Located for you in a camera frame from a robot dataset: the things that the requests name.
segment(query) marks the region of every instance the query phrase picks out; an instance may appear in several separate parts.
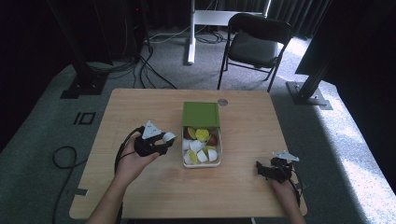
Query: wooden table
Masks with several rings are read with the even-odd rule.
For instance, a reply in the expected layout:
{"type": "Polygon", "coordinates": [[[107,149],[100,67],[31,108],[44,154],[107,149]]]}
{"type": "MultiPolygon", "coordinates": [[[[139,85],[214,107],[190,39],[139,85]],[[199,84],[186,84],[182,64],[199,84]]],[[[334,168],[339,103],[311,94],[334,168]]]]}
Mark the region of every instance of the wooden table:
{"type": "MultiPolygon", "coordinates": [[[[70,216],[87,218],[99,203],[114,176],[120,144],[130,131],[151,120],[163,132],[181,136],[184,102],[219,99],[228,101],[219,106],[220,166],[185,168],[179,137],[127,189],[123,217],[285,216],[269,182],[257,175],[255,167],[256,161],[269,166],[273,151],[287,150],[267,92],[130,89],[112,92],[78,186],[88,194],[75,196],[70,216]]],[[[306,214],[304,199],[301,210],[306,214]]]]}

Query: gray carpet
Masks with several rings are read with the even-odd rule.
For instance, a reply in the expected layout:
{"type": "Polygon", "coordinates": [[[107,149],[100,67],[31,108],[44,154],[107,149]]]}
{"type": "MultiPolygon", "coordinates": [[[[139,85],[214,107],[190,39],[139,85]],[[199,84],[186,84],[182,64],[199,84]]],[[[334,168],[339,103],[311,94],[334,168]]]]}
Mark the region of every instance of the gray carpet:
{"type": "MultiPolygon", "coordinates": [[[[270,92],[290,153],[301,159],[295,163],[296,171],[309,186],[304,191],[308,207],[305,218],[308,223],[394,222],[395,196],[384,182],[384,176],[336,88],[324,82],[319,86],[333,110],[295,105],[291,100],[285,82],[306,80],[306,76],[294,75],[294,71],[308,44],[309,41],[292,40],[270,92]],[[356,167],[368,172],[369,176],[366,173],[362,176],[360,170],[354,172],[356,167]]],[[[214,90],[219,78],[224,43],[197,42],[194,65],[186,65],[187,46],[186,38],[152,43],[154,53],[149,64],[178,89],[214,90]]],[[[148,57],[147,47],[143,48],[142,55],[148,57]]],[[[92,65],[106,67],[99,63],[92,65]]],[[[101,95],[80,96],[75,100],[60,99],[74,78],[72,66],[66,67],[52,80],[28,119],[0,155],[0,223],[51,223],[58,194],[69,173],[69,170],[59,169],[53,164],[54,151],[59,147],[71,146],[77,150],[77,161],[85,160],[90,154],[112,90],[143,88],[139,82],[140,66],[134,71],[111,74],[101,95]],[[95,113],[92,124],[75,123],[78,113],[95,113]]],[[[147,88],[169,88],[149,70],[143,70],[142,78],[147,88]]],[[[268,82],[262,82],[260,74],[234,66],[224,74],[221,84],[223,90],[266,91],[267,86],[268,82]]],[[[71,150],[56,155],[56,161],[64,166],[71,165],[72,160],[71,150]]],[[[71,174],[60,198],[56,223],[83,223],[83,220],[74,220],[68,215],[73,189],[78,186],[83,169],[84,164],[71,174]]],[[[254,221],[261,224],[288,223],[284,217],[255,217],[254,221]]],[[[137,220],[136,223],[242,224],[252,221],[246,217],[137,220]]]]}

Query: green lid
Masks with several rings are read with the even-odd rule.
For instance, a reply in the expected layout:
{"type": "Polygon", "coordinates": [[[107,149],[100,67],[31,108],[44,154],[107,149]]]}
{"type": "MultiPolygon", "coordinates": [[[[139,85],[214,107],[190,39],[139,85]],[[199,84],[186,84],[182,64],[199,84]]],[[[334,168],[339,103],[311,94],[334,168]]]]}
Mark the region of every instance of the green lid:
{"type": "Polygon", "coordinates": [[[217,103],[184,102],[183,126],[196,128],[219,128],[217,103]]]}

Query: white desk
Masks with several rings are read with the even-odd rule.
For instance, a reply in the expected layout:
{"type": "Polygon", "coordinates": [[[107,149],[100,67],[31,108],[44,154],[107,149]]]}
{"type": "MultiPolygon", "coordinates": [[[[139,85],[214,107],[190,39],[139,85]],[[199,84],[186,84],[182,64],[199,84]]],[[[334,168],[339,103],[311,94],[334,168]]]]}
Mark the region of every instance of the white desk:
{"type": "MultiPolygon", "coordinates": [[[[266,16],[270,4],[271,4],[271,0],[267,0],[265,2],[263,13],[260,12],[249,12],[249,13],[266,16]]],[[[191,0],[191,37],[190,37],[190,47],[189,47],[189,59],[188,59],[189,64],[194,64],[194,59],[195,59],[195,25],[227,26],[228,20],[236,13],[240,13],[240,12],[195,10],[195,0],[191,0]]]]}

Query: desk leg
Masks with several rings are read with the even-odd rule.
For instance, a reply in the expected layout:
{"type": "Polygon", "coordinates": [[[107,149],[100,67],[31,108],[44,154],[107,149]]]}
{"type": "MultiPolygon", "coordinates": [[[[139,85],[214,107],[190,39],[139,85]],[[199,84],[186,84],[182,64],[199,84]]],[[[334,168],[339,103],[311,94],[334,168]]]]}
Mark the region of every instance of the desk leg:
{"type": "Polygon", "coordinates": [[[190,47],[189,47],[189,64],[194,64],[195,58],[195,0],[191,0],[191,36],[190,36],[190,47]]]}

